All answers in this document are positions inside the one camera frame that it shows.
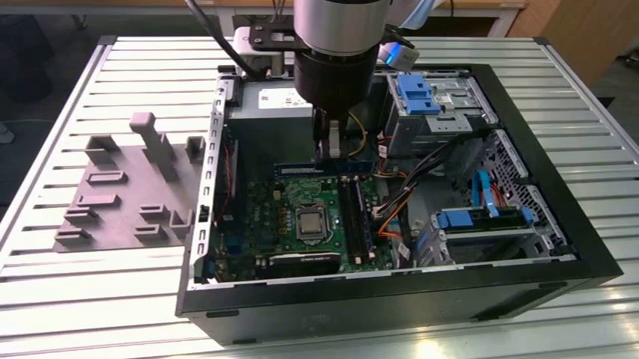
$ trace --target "wire bundle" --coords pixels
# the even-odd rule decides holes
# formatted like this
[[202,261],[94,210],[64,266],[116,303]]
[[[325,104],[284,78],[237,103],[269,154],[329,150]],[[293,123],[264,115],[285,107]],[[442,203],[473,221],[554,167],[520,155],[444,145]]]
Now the wire bundle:
[[438,146],[422,159],[418,161],[417,165],[414,166],[414,169],[408,173],[406,178],[402,181],[401,184],[401,189],[400,192],[396,194],[396,196],[388,200],[378,208],[377,208],[377,213],[385,212],[392,206],[396,205],[393,212],[390,213],[390,216],[388,219],[384,221],[381,227],[378,228],[377,235],[378,236],[392,236],[397,237],[397,233],[389,233],[385,231],[388,224],[392,221],[392,218],[397,215],[398,211],[401,208],[406,205],[408,199],[410,197],[412,190],[417,186],[417,181],[421,175],[426,174],[430,172],[436,167],[438,167],[444,161],[448,158],[448,155],[450,154],[452,150],[454,147],[464,142],[465,140],[469,140],[472,138],[480,138],[486,135],[485,130],[478,130],[476,132],[468,133],[468,134],[461,134],[456,135],[445,144]]

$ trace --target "ram slot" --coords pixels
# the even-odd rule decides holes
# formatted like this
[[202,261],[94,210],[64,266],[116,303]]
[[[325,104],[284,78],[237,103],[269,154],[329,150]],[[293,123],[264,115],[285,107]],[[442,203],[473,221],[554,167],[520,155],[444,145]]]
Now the ram slot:
[[338,182],[337,194],[348,260],[350,263],[360,264],[364,260],[372,259],[374,255],[372,253],[370,223],[358,181],[342,178]]

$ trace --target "white label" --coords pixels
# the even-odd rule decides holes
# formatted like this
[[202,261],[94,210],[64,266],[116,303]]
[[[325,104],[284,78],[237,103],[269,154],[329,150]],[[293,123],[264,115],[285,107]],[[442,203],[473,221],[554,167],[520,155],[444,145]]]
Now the white label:
[[397,252],[398,254],[401,254],[401,257],[404,257],[406,260],[408,258],[410,258],[410,250],[402,243],[398,243]]
[[265,88],[260,90],[258,109],[269,108],[310,108],[294,88]]
[[378,146],[377,146],[377,151],[378,151],[378,157],[381,157],[382,159],[385,159],[385,158],[386,158],[386,147],[378,145]]
[[441,103],[441,102],[452,102],[452,99],[448,95],[434,95],[434,101],[437,103]]

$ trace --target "black cylinder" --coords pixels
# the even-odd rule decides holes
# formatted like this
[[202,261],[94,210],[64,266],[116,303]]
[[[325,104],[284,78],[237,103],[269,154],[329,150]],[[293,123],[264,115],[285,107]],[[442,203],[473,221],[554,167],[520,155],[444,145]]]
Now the black cylinder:
[[348,111],[370,90],[377,51],[378,46],[373,46],[349,58],[297,52],[294,84],[300,96],[328,113]]

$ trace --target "slotted aluminum surface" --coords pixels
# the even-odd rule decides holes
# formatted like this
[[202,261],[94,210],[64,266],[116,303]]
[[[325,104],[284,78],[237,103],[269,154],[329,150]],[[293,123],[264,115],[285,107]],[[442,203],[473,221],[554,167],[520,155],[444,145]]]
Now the slotted aluminum surface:
[[173,144],[202,135],[216,67],[230,64],[205,37],[121,37],[93,53],[0,225],[5,242],[0,252],[0,357],[639,355],[636,145],[625,140],[549,47],[529,39],[412,40],[421,63],[493,66],[625,275],[504,321],[224,350],[194,325],[173,316],[182,248],[50,251],[54,227],[88,161],[80,150],[89,136],[113,134],[120,145],[141,144],[126,125],[132,111],[154,113],[157,131],[168,133]]

